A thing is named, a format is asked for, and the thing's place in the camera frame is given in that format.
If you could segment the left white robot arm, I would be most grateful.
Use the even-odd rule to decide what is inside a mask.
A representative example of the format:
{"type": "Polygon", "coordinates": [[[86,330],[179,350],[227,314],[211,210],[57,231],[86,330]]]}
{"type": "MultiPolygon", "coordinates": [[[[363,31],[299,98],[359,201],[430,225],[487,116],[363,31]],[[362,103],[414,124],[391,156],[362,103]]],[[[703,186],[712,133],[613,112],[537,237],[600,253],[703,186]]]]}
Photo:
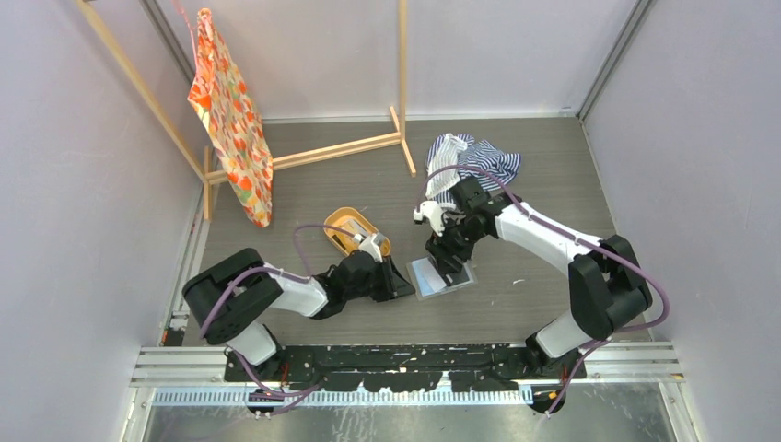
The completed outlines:
{"type": "Polygon", "coordinates": [[[347,302],[387,302],[414,294],[391,257],[357,250],[325,272],[301,276],[265,262],[247,248],[190,279],[182,296],[210,345],[225,345],[259,380],[275,379],[283,366],[281,344],[261,320],[269,308],[324,320],[347,302]]]}

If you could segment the grey card holder wallet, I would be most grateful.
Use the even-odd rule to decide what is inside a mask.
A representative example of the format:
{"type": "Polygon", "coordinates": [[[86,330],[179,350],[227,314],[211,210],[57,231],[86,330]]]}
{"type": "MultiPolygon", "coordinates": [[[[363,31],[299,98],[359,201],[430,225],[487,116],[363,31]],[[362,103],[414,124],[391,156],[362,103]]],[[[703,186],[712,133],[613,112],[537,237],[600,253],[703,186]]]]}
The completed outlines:
{"type": "Polygon", "coordinates": [[[477,283],[471,262],[467,262],[459,273],[446,275],[437,271],[432,258],[409,262],[406,269],[419,301],[446,295],[477,283]]]}

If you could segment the orange floral cloth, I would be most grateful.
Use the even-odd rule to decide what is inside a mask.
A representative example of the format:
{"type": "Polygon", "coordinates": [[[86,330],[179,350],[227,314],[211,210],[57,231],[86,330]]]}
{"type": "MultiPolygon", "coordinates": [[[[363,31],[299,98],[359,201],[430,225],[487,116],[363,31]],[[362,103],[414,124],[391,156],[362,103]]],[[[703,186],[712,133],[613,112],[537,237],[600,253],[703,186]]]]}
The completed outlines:
{"type": "Polygon", "coordinates": [[[195,76],[188,101],[206,129],[246,216],[254,225],[267,227],[273,212],[274,161],[261,114],[210,9],[198,12],[196,31],[195,76]]]}

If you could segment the blue striped cloth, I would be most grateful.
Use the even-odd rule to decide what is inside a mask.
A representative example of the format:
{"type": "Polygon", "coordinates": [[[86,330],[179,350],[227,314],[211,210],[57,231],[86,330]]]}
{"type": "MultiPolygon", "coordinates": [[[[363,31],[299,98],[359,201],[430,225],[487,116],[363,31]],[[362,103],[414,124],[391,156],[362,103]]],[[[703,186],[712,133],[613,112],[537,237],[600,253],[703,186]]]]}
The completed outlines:
{"type": "Polygon", "coordinates": [[[519,174],[522,156],[507,153],[487,140],[476,141],[470,134],[441,134],[428,150],[425,165],[432,179],[426,184],[425,197],[437,201],[449,210],[456,204],[450,189],[460,180],[475,177],[489,192],[498,191],[501,185],[470,169],[449,169],[435,174],[446,166],[460,165],[485,170],[504,185],[508,185],[519,174]]]}

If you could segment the orange oval tray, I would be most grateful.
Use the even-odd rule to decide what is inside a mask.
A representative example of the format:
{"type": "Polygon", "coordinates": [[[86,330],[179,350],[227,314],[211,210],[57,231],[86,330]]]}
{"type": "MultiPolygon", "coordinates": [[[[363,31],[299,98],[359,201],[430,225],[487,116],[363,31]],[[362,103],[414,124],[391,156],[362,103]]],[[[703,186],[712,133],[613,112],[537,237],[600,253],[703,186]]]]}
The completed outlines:
{"type": "Polygon", "coordinates": [[[341,207],[326,217],[323,232],[332,245],[347,256],[357,250],[360,240],[379,234],[382,256],[391,254],[391,242],[354,207],[341,207]]]}

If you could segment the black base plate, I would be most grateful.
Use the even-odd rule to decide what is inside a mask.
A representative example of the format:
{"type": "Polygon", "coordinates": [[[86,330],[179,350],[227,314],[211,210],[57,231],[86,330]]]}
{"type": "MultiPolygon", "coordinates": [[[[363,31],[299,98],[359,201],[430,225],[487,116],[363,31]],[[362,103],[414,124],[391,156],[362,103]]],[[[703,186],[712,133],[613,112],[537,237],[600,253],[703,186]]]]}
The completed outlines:
{"type": "Polygon", "coordinates": [[[508,343],[404,345],[288,345],[260,366],[243,368],[231,349],[223,353],[227,382],[280,381],[285,390],[354,392],[455,392],[514,390],[521,380],[560,385],[584,378],[573,350],[547,366],[535,366],[530,350],[508,343]]]}

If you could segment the gold credit card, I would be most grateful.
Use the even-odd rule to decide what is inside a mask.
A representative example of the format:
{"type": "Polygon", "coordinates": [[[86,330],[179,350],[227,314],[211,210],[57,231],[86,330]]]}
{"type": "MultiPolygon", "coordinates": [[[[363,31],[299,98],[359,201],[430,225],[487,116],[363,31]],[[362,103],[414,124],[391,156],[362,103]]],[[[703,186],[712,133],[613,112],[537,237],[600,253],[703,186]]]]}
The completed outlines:
{"type": "Polygon", "coordinates": [[[354,219],[348,219],[344,223],[343,228],[350,232],[352,241],[356,245],[360,244],[364,239],[367,239],[372,235],[372,232],[367,227],[364,227],[354,219]]]}

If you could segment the wooden drying rack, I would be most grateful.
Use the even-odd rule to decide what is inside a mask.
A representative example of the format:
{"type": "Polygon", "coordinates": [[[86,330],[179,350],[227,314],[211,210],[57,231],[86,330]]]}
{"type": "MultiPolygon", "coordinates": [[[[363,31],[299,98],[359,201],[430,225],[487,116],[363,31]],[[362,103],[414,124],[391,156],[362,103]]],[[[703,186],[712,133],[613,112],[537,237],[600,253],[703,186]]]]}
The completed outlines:
{"type": "MultiPolygon", "coordinates": [[[[123,51],[122,46],[115,39],[109,28],[99,16],[93,5],[89,1],[77,2],[77,7],[86,19],[87,23],[96,32],[98,37],[111,52],[111,55],[121,67],[122,71],[129,78],[136,91],[140,94],[141,98],[152,111],[161,124],[162,128],[166,131],[168,136],[174,145],[183,154],[184,158],[191,166],[192,170],[203,184],[204,188],[204,217],[206,220],[212,218],[212,199],[211,192],[215,185],[227,182],[227,174],[222,170],[220,160],[216,155],[216,151],[212,145],[211,139],[209,146],[206,147],[204,155],[201,158],[196,157],[193,150],[186,144],[184,138],[181,136],[176,125],[172,122],[168,114],[164,111],[161,104],[158,102],[157,97],[146,84],[141,74],[137,71],[136,67],[130,60],[130,58],[123,51]]],[[[195,38],[197,36],[196,20],[188,26],[191,36],[192,53],[194,57],[195,53],[195,38]]],[[[293,155],[276,157],[273,154],[274,172],[279,169],[289,169],[297,166],[308,165],[315,162],[324,160],[330,160],[337,157],[344,157],[347,155],[353,155],[369,150],[379,149],[383,147],[400,145],[405,155],[407,166],[412,174],[415,174],[416,168],[412,159],[409,147],[407,145],[405,136],[405,111],[406,111],[406,74],[407,74],[407,4],[404,1],[398,4],[398,30],[399,30],[399,105],[397,107],[390,108],[390,116],[393,120],[395,130],[389,134],[382,134],[374,137],[355,140],[348,143],[339,145],[325,146],[318,149],[304,151],[293,155]]],[[[193,81],[195,76],[195,61],[194,71],[187,77],[193,81]]]]}

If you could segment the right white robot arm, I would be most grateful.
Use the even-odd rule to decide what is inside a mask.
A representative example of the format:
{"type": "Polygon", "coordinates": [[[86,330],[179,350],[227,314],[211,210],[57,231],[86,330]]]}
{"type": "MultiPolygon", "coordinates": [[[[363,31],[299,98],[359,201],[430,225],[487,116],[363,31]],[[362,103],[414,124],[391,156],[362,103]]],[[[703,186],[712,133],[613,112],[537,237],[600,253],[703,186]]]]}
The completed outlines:
{"type": "Polygon", "coordinates": [[[452,210],[426,200],[413,211],[415,223],[432,228],[425,248],[446,283],[486,237],[520,246],[567,279],[568,310],[525,341],[524,363],[534,376],[550,377],[564,356],[607,340],[652,306],[647,280],[627,239],[583,234],[542,215],[512,192],[490,193],[475,177],[459,181],[451,193],[452,210]]]}

